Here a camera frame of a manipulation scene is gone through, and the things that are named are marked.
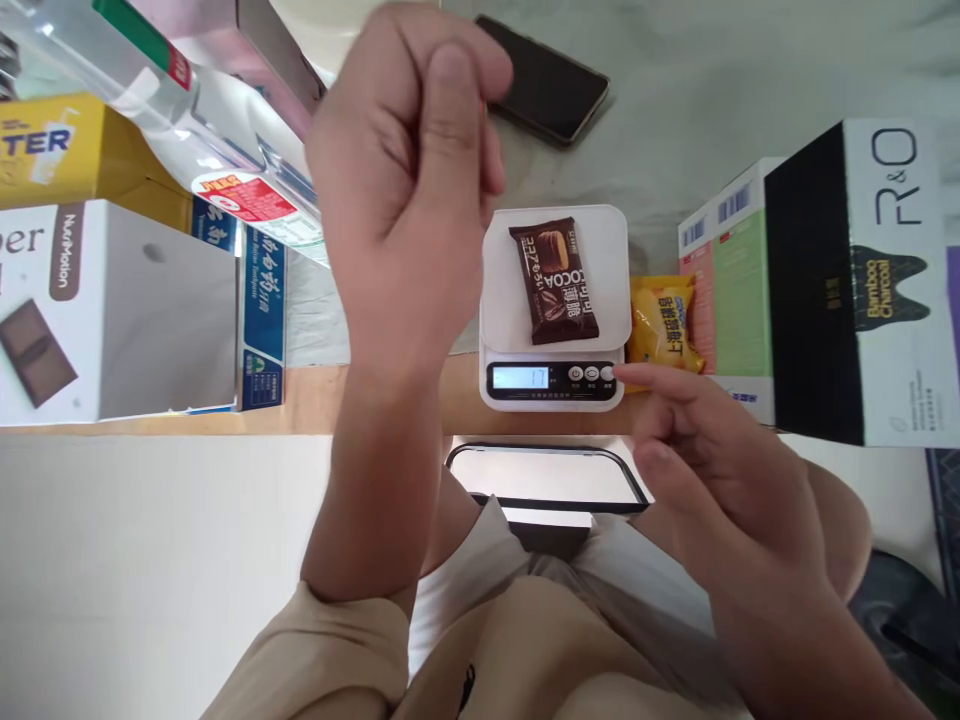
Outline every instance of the beige sleeve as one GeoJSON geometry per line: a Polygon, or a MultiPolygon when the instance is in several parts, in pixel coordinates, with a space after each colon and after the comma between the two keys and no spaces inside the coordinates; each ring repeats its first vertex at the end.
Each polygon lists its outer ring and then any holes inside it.
{"type": "Polygon", "coordinates": [[[300,583],[201,720],[389,717],[407,688],[409,630],[389,600],[326,605],[300,583]]]}

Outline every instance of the wooden table edge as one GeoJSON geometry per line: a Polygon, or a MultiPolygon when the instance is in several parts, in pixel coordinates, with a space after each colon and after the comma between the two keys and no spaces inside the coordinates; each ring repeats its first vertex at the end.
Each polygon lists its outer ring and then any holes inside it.
{"type": "MultiPolygon", "coordinates": [[[[283,405],[242,413],[160,415],[89,425],[0,428],[3,434],[43,435],[329,435],[333,433],[348,366],[287,368],[283,405]]],[[[478,355],[452,355],[441,377],[445,435],[626,435],[646,395],[627,395],[605,413],[501,413],[477,389],[478,355]]]]}

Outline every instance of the bottle label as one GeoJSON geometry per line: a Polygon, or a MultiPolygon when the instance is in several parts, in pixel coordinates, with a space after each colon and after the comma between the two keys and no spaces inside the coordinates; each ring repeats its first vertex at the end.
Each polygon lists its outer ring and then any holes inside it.
{"type": "Polygon", "coordinates": [[[194,179],[190,189],[260,232],[327,264],[320,223],[262,177],[245,172],[204,173],[194,179]]]}
{"type": "Polygon", "coordinates": [[[187,58],[126,0],[93,0],[93,9],[180,87],[190,90],[187,58]]]}

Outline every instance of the yellow box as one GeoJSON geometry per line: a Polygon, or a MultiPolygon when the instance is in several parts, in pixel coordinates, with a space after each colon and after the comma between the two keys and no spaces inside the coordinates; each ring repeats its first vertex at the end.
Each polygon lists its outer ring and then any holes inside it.
{"type": "Polygon", "coordinates": [[[0,210],[103,198],[190,233],[192,195],[93,95],[0,103],[0,210]]]}

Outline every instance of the white box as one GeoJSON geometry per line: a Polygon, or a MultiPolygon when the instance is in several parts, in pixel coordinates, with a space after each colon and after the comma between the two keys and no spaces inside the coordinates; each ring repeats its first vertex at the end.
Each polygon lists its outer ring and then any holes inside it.
{"type": "Polygon", "coordinates": [[[680,274],[695,275],[690,340],[713,377],[765,425],[774,424],[762,158],[677,230],[680,274]]]}
{"type": "Polygon", "coordinates": [[[232,404],[236,272],[106,200],[0,213],[0,425],[232,404]]]}

